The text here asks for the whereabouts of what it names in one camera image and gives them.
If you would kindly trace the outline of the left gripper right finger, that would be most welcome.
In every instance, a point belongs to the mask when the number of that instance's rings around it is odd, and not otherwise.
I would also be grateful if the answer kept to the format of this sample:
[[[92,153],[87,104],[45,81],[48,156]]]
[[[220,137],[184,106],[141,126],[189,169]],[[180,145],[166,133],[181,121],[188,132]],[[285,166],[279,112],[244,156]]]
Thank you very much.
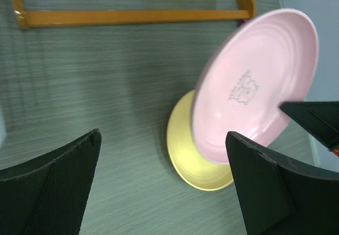
[[[247,234],[338,234],[338,173],[237,132],[226,149]]]

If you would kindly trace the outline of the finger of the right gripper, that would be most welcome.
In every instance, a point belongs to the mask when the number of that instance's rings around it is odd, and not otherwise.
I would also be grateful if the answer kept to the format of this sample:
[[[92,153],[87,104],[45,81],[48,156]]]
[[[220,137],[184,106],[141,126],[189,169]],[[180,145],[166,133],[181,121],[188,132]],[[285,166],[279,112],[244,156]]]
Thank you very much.
[[[280,110],[328,150],[338,150],[338,101],[283,102]]]

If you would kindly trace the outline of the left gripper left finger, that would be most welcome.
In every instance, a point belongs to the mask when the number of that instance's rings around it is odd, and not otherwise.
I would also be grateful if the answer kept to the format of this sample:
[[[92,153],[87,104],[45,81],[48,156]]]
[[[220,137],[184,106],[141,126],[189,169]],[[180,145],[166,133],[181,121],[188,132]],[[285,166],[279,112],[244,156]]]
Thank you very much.
[[[102,136],[69,144],[1,170],[1,234],[79,234]]]

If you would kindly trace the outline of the pink plate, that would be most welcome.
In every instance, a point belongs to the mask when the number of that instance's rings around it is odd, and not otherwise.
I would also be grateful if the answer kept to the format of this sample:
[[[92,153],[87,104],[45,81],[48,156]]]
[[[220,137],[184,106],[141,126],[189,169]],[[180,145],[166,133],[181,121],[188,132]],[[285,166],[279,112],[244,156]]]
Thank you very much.
[[[289,124],[279,107],[302,101],[319,54],[314,23],[304,12],[281,8],[238,27],[201,73],[191,108],[198,152],[210,162],[229,162],[226,135],[236,131],[264,146]]]

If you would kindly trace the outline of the yellow plate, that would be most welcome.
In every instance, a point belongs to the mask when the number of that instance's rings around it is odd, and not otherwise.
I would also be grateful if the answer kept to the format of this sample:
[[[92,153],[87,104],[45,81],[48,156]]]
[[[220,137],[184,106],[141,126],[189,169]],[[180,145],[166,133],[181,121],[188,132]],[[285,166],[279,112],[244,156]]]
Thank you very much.
[[[166,129],[166,145],[178,175],[202,191],[217,191],[233,183],[230,165],[214,164],[197,151],[190,129],[190,109],[194,90],[183,95],[174,106]]]

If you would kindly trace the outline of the orange wooden shelf rack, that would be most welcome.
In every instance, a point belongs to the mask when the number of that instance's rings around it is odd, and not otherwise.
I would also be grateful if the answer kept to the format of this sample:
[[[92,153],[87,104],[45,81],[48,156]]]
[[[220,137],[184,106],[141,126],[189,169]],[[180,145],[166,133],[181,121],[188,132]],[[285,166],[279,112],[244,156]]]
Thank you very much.
[[[119,24],[151,24],[249,20],[256,16],[255,0],[236,0],[237,10],[103,10],[27,11],[22,0],[11,0],[21,29]]]

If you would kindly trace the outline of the purple book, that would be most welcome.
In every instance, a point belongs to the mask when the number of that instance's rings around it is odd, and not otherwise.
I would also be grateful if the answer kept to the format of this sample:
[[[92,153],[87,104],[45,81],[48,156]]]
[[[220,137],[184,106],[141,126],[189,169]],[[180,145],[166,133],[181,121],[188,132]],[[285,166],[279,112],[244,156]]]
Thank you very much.
[[[247,23],[248,21],[249,21],[249,19],[239,20],[239,21],[237,22],[237,26],[240,27],[241,25]]]

